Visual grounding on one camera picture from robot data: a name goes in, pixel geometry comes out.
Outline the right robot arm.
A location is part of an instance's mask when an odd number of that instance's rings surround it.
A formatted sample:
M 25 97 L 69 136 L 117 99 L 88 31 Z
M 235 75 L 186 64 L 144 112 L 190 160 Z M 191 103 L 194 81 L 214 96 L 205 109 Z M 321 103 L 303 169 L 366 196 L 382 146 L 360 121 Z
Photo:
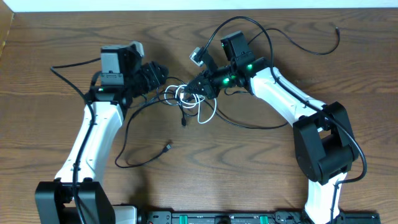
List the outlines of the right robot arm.
M 271 105 L 293 128 L 295 157 L 308 178 L 305 213 L 312 223 L 332 223 L 340 214 L 340 186 L 359 157 L 351 142 L 345 108 L 316 100 L 286 80 L 271 61 L 257 58 L 241 31 L 222 38 L 229 65 L 219 67 L 205 48 L 197 47 L 190 60 L 206 68 L 189 82 L 187 93 L 218 97 L 229 87 L 243 87 Z

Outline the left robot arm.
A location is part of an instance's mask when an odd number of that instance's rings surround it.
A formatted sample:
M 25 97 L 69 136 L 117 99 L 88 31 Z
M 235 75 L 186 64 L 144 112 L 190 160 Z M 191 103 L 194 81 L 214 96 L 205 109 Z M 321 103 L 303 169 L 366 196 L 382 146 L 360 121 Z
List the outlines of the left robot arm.
M 142 63 L 143 45 L 101 48 L 101 70 L 87 93 L 84 118 L 71 152 L 53 181 L 40 182 L 35 203 L 41 223 L 140 223 L 133 205 L 112 205 L 103 177 L 114 138 L 134 98 L 163 85 L 169 71 L 157 62 Z

